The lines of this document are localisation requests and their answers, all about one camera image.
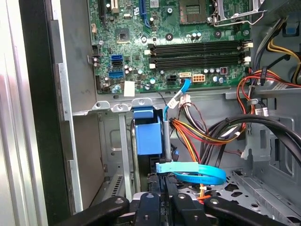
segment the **yellow wire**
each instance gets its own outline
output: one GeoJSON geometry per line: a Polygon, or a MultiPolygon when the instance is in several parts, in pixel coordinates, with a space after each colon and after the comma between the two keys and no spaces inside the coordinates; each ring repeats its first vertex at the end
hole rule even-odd
{"type": "Polygon", "coordinates": [[[214,142],[217,142],[217,143],[225,144],[225,143],[229,143],[229,142],[231,142],[231,141],[233,141],[233,140],[235,140],[235,139],[237,138],[237,137],[234,137],[234,138],[232,138],[232,139],[230,139],[230,140],[218,140],[218,139],[209,137],[209,136],[207,136],[207,135],[205,135],[205,134],[202,134],[202,133],[198,132],[196,129],[194,129],[192,126],[186,124],[185,122],[179,121],[179,120],[177,120],[177,119],[175,119],[174,121],[175,121],[176,123],[182,124],[182,125],[184,125],[184,126],[190,128],[191,130],[193,130],[194,132],[196,132],[196,133],[199,134],[200,136],[203,136],[203,137],[205,137],[206,139],[211,140],[211,141],[214,141],[214,142]]]}
{"type": "MultiPolygon", "coordinates": [[[[183,131],[177,125],[174,125],[174,127],[180,133],[181,137],[183,138],[183,140],[184,140],[184,142],[185,142],[185,144],[187,146],[187,149],[188,149],[188,151],[190,153],[190,156],[192,158],[192,161],[196,161],[197,162],[197,159],[196,159],[195,155],[193,154],[192,147],[191,147],[190,143],[188,142],[188,139],[187,139],[186,135],[183,133],[183,131]]],[[[204,190],[200,189],[200,195],[199,196],[203,197],[204,193],[205,193],[204,190]]]]}
{"type": "Polygon", "coordinates": [[[272,39],[271,42],[268,44],[268,50],[272,51],[272,52],[288,54],[288,55],[291,55],[291,56],[293,56],[297,59],[298,65],[297,65],[296,71],[293,75],[293,82],[295,82],[297,77],[298,77],[298,71],[301,68],[301,60],[300,60],[299,56],[297,54],[295,54],[293,51],[289,50],[289,49],[286,49],[286,48],[281,47],[281,46],[276,46],[274,44],[274,39],[272,39]]]}

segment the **blue pcie slot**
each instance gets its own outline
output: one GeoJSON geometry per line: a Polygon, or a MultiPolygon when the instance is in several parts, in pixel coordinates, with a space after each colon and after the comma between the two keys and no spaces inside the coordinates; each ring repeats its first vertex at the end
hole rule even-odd
{"type": "Polygon", "coordinates": [[[109,72],[109,78],[117,79],[124,77],[123,71],[109,72]]]}
{"type": "Polygon", "coordinates": [[[139,8],[140,8],[140,16],[143,18],[145,26],[151,28],[146,14],[146,0],[139,0],[139,8]]]}
{"type": "Polygon", "coordinates": [[[111,61],[123,61],[123,56],[121,54],[118,55],[112,55],[111,61]]]}

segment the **green circuit board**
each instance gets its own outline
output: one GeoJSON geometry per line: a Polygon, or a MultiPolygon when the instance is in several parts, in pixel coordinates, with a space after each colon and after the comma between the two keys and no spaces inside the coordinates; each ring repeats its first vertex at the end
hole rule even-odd
{"type": "MultiPolygon", "coordinates": [[[[192,82],[191,89],[238,85],[247,65],[220,65],[214,67],[213,73],[205,73],[211,67],[204,66],[150,69],[150,56],[144,52],[149,49],[148,44],[161,46],[250,39],[247,23],[219,28],[208,24],[206,20],[212,13],[211,3],[211,0],[89,0],[93,55],[99,59],[94,67],[97,93],[122,93],[125,81],[134,81],[136,92],[171,91],[182,85],[179,73],[205,75],[202,82],[192,82]],[[183,12],[181,5],[187,2],[190,5],[183,12]],[[107,4],[111,4],[111,9],[106,8],[107,4]],[[149,22],[151,17],[154,18],[153,23],[146,26],[145,21],[149,22]],[[192,39],[193,33],[201,36],[192,39]],[[172,40],[168,40],[168,34],[172,34],[172,40]],[[122,65],[112,66],[112,55],[122,55],[122,65]],[[124,66],[131,70],[126,72],[124,66]],[[216,70],[225,68],[226,74],[216,70]],[[110,77],[112,71],[123,71],[124,76],[110,77]],[[168,82],[170,76],[176,80],[168,82]]],[[[223,5],[228,17],[249,10],[249,0],[224,0],[223,5]]]]}

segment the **motherboard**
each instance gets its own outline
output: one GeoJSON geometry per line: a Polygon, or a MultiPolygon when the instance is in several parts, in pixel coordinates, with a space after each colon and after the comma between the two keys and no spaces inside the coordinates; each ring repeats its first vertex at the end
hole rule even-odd
{"type": "MultiPolygon", "coordinates": [[[[248,70],[248,23],[212,25],[212,0],[89,0],[98,94],[235,86],[248,70]]],[[[223,0],[224,13],[246,12],[249,0],[223,0]]]]}

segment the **chip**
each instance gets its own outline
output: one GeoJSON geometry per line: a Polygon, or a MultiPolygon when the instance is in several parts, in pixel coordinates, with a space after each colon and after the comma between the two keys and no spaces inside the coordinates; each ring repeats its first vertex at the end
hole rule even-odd
{"type": "Polygon", "coordinates": [[[180,24],[206,23],[206,0],[179,0],[180,24]]]}
{"type": "Polygon", "coordinates": [[[128,28],[118,28],[115,30],[117,44],[130,43],[130,30],[128,28]]]}

